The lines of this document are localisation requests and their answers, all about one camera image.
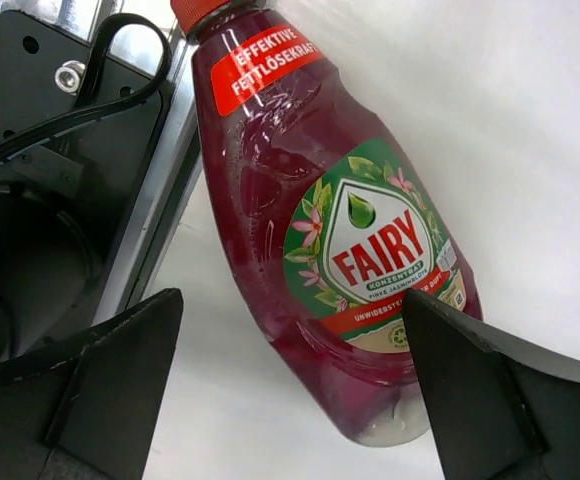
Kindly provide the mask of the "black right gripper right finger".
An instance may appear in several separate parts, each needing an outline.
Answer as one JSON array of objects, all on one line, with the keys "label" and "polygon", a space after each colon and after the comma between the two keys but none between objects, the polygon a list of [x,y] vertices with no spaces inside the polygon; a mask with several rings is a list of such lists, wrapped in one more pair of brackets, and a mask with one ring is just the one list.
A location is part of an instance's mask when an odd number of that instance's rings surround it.
[{"label": "black right gripper right finger", "polygon": [[448,479],[580,479],[580,360],[419,290],[403,320]]}]

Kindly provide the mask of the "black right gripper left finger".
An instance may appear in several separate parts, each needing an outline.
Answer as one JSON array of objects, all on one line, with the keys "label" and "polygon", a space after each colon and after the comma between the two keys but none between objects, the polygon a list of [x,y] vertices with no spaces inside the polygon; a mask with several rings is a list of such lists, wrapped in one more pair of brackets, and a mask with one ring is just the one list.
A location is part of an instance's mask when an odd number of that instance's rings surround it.
[{"label": "black right gripper left finger", "polygon": [[0,363],[0,479],[140,479],[183,316],[164,289]]}]

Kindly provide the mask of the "red Fairy dish soap bottle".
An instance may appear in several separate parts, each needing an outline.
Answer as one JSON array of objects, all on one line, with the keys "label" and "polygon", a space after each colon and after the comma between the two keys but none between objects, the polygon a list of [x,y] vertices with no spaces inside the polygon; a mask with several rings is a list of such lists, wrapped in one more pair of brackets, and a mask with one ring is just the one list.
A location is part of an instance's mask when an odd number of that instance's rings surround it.
[{"label": "red Fairy dish soap bottle", "polygon": [[405,152],[338,68],[262,1],[175,1],[207,188],[264,337],[337,429],[368,447],[429,427],[409,289],[473,317],[473,272]]}]

